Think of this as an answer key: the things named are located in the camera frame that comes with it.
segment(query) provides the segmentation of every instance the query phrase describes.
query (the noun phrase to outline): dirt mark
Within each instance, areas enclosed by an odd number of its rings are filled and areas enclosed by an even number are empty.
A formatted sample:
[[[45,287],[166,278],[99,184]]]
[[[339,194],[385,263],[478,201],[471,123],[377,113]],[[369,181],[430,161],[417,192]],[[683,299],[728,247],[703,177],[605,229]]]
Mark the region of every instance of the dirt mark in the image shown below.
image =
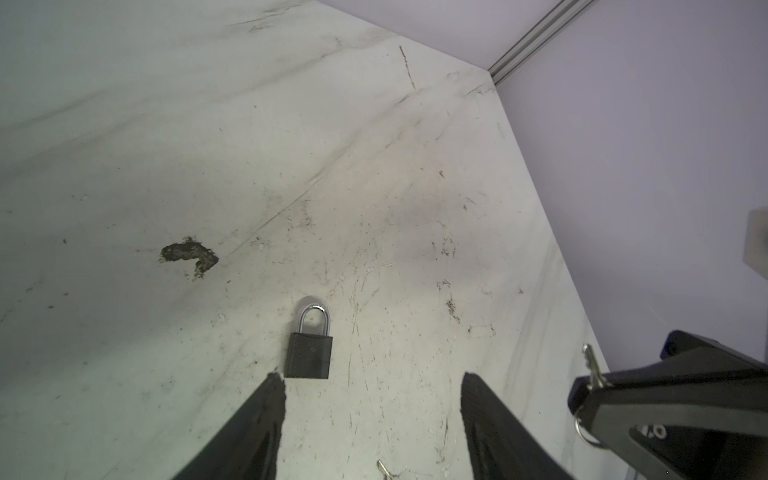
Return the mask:
[[[160,251],[160,257],[166,262],[175,262],[176,260],[194,260],[195,277],[203,278],[203,274],[210,268],[219,263],[219,257],[213,250],[203,247],[193,237],[186,237],[182,243],[172,243],[163,247]]]
[[[471,339],[487,339],[496,336],[493,325],[471,325],[467,329],[467,333]]]
[[[453,240],[449,238],[442,239],[442,250],[440,250],[440,253],[442,255],[445,255],[446,257],[450,257],[453,255],[456,256],[456,247],[453,247],[453,253],[451,253],[451,245],[453,245]]]
[[[453,301],[453,293],[451,294],[451,298],[448,299],[447,302],[445,302],[445,306],[448,307],[448,313],[450,313],[451,318],[456,320],[456,322],[461,323],[462,319],[456,315],[456,302]]]

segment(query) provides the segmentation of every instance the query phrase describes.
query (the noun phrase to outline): purple wall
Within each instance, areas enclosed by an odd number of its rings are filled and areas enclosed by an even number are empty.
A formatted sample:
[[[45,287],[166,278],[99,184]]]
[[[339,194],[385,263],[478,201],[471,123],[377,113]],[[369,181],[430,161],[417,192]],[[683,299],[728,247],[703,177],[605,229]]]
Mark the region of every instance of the purple wall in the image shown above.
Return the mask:
[[[672,329],[762,359],[768,2],[598,0],[498,92],[610,367]]]
[[[558,0],[320,0],[482,68],[490,68]]]

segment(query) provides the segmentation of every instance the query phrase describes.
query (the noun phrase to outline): dark stain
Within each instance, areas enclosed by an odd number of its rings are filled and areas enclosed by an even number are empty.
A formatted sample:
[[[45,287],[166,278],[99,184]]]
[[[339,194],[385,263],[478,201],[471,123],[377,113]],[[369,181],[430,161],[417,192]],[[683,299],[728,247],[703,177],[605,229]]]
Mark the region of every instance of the dark stain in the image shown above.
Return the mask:
[[[194,264],[194,275],[197,278],[203,278],[204,273],[219,263],[219,257],[214,251],[203,247],[193,237],[185,238],[182,243],[173,243],[163,247],[163,250],[160,251],[160,257],[166,262],[197,259],[197,263]]]
[[[456,315],[456,302],[453,301],[453,295],[451,295],[451,298],[445,302],[445,306],[448,307],[448,313],[451,314],[451,318],[456,320],[456,322],[461,323],[462,319]]]

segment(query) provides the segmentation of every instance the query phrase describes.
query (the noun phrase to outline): scratch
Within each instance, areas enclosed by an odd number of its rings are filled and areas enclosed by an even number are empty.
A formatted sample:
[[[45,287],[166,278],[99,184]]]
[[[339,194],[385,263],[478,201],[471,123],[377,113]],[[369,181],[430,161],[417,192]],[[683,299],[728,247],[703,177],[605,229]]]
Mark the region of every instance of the scratch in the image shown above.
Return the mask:
[[[413,77],[411,77],[411,70],[408,68],[408,58],[406,58],[406,53],[402,50],[402,45],[400,45],[400,53],[402,54],[402,59],[406,62],[406,71],[408,72],[408,78],[411,81],[411,86],[415,90],[416,85],[413,83]]]
[[[445,433],[442,436],[442,450],[445,452],[445,443],[448,441],[448,413],[445,414]]]
[[[308,188],[307,188],[306,190],[304,190],[304,193],[302,193],[301,195],[299,195],[299,196],[298,196],[298,198],[296,198],[296,199],[295,199],[293,202],[291,202],[291,203],[290,203],[290,204],[289,204],[287,207],[283,208],[281,211],[277,212],[277,213],[276,213],[276,214],[275,214],[275,215],[274,215],[272,218],[270,218],[270,219],[269,219],[269,220],[267,220],[266,222],[264,222],[264,223],[262,223],[261,225],[259,225],[259,226],[258,226],[258,228],[256,228],[256,229],[253,231],[253,233],[252,233],[251,235],[249,235],[249,236],[248,236],[248,238],[246,238],[246,239],[245,239],[245,240],[244,240],[244,241],[243,241],[243,242],[242,242],[240,245],[238,245],[237,247],[235,247],[235,249],[234,249],[234,250],[232,250],[231,252],[229,252],[229,253],[228,253],[228,254],[227,254],[225,257],[224,257],[224,260],[225,260],[225,259],[227,259],[227,258],[229,258],[229,257],[230,257],[230,256],[231,256],[233,253],[237,252],[237,251],[238,251],[238,250],[239,250],[239,249],[240,249],[240,248],[241,248],[243,245],[245,245],[246,243],[250,243],[251,239],[253,239],[253,238],[254,238],[254,237],[257,235],[257,233],[259,233],[259,231],[260,231],[261,229],[263,229],[264,227],[266,227],[267,225],[269,225],[270,223],[272,223],[272,220],[275,220],[276,218],[278,218],[278,217],[279,217],[281,214],[283,214],[283,212],[284,212],[284,211],[286,211],[286,210],[288,210],[289,208],[291,208],[291,207],[292,207],[292,206],[293,206],[293,205],[294,205],[296,202],[298,202],[299,200],[303,199],[303,198],[304,198],[304,195],[307,195],[307,194],[310,192],[310,190],[312,190],[312,187],[314,187],[316,184],[317,184],[317,182],[314,182],[314,183],[312,183],[311,185],[309,185],[309,186],[308,186]]]
[[[336,285],[334,285],[333,288],[331,289],[331,294],[328,295],[329,297],[333,296],[333,293],[336,292],[336,287],[338,287],[339,283],[341,283],[343,281],[344,281],[344,274],[342,273],[342,276],[339,277],[339,281],[337,281]]]
[[[118,463],[115,463],[114,465],[112,465],[112,468],[110,468],[109,471],[107,471],[107,473],[105,473],[104,476],[101,477],[99,480],[104,480],[105,478],[107,478],[109,476],[109,474],[114,472],[114,470],[118,467]]]
[[[259,30],[262,30],[264,28],[272,28],[272,25],[254,25],[253,27],[250,28],[248,33],[251,33],[252,31],[259,31]]]
[[[648,309],[650,310],[650,312],[651,312],[651,313],[653,313],[653,314],[654,314],[654,316],[656,316],[656,318],[658,318],[658,319],[659,319],[659,321],[661,321],[661,322],[662,322],[662,323],[663,323],[665,326],[668,326],[668,325],[667,325],[667,322],[665,322],[665,321],[664,321],[664,319],[663,319],[663,318],[661,318],[661,317],[659,316],[659,314],[658,314],[658,313],[654,312],[654,309],[652,309],[652,308],[650,308],[650,307],[648,307]]]
[[[366,268],[366,275],[362,278],[362,285],[360,286],[360,292],[362,292],[366,288],[366,280],[368,280],[368,275],[370,275],[370,273],[374,270],[376,269],[373,268],[372,266],[370,268]]]
[[[229,25],[227,25],[227,27],[233,27],[235,25],[245,25],[247,23],[254,23],[260,20],[264,20],[265,18],[277,17],[282,15],[285,12],[288,12],[291,8],[300,7],[301,5],[304,5],[304,2],[297,3],[295,5],[288,5],[287,7],[272,8],[270,10],[265,10],[264,13],[267,13],[268,15],[264,15],[263,17],[259,17],[259,18],[254,18],[253,20],[246,20],[244,22],[230,23]]]
[[[357,335],[360,335],[360,328],[357,326],[357,313],[360,311],[360,304],[357,303],[357,282],[355,282],[355,286],[352,288],[352,295],[349,297],[349,302],[352,304],[353,312],[352,312],[352,333],[357,330]]]
[[[413,475],[423,475],[425,477],[432,477],[431,473],[414,472],[413,470],[408,470],[408,472],[411,472]]]
[[[357,251],[355,252],[355,255],[354,255],[354,256],[352,257],[352,259],[349,261],[349,265],[352,265],[352,264],[354,263],[354,261],[355,261],[355,258],[357,258],[357,256],[358,256],[358,255],[360,255],[360,248],[359,248],[359,247],[357,248]]]
[[[5,321],[5,319],[6,319],[6,318],[8,318],[8,316],[9,316],[10,314],[12,314],[12,313],[13,313],[13,307],[11,307],[11,308],[7,309],[7,310],[5,311],[5,313],[3,313],[3,314],[2,314],[2,317],[0,317],[0,323],[3,323],[3,322]]]
[[[464,96],[466,97],[467,95],[472,94],[472,93],[481,93],[480,92],[480,87],[482,87],[482,84],[478,85],[477,87],[474,87],[472,90],[470,90],[467,93],[465,93]]]

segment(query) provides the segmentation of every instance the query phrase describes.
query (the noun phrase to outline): padlock body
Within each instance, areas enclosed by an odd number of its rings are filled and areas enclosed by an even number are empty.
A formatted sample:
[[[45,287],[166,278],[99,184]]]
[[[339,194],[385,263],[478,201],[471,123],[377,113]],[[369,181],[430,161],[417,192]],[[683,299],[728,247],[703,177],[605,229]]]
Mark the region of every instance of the padlock body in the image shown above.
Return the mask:
[[[300,379],[327,379],[331,366],[330,336],[311,333],[290,334],[286,377]]]

